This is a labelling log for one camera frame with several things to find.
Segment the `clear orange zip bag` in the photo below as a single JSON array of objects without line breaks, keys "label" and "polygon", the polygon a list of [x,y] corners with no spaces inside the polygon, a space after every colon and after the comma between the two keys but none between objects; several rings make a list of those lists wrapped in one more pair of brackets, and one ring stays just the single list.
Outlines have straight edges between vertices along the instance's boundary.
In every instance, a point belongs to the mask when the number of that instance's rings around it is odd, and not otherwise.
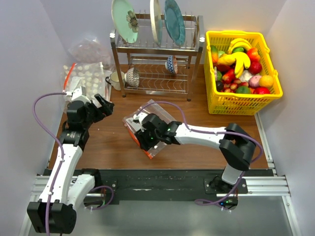
[{"label": "clear orange zip bag", "polygon": [[165,131],[172,121],[175,119],[152,99],[123,118],[130,136],[150,159],[166,146],[156,134]]}]

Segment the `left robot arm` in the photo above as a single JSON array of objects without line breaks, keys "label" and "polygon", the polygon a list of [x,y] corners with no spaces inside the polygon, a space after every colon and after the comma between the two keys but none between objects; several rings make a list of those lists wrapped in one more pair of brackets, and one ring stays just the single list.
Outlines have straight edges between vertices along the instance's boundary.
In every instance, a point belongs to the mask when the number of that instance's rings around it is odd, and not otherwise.
[{"label": "left robot arm", "polygon": [[27,214],[37,233],[70,234],[77,219],[77,209],[86,195],[102,188],[100,172],[85,169],[72,180],[75,167],[82,156],[89,138],[89,128],[93,123],[112,115],[114,104],[99,94],[100,103],[72,101],[67,106],[67,120],[63,125],[55,165],[47,184],[36,202],[30,202]]}]

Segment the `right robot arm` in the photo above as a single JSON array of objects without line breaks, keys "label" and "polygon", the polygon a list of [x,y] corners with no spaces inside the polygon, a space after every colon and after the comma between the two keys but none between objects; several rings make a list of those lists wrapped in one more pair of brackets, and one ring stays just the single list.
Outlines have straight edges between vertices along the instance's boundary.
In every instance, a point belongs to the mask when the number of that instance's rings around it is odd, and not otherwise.
[{"label": "right robot arm", "polygon": [[239,125],[209,128],[192,126],[184,122],[163,121],[158,115],[139,113],[131,120],[135,125],[135,137],[140,148],[149,151],[159,143],[166,145],[200,145],[218,149],[227,165],[221,175],[219,187],[224,193],[231,193],[237,181],[252,162],[258,143]]}]

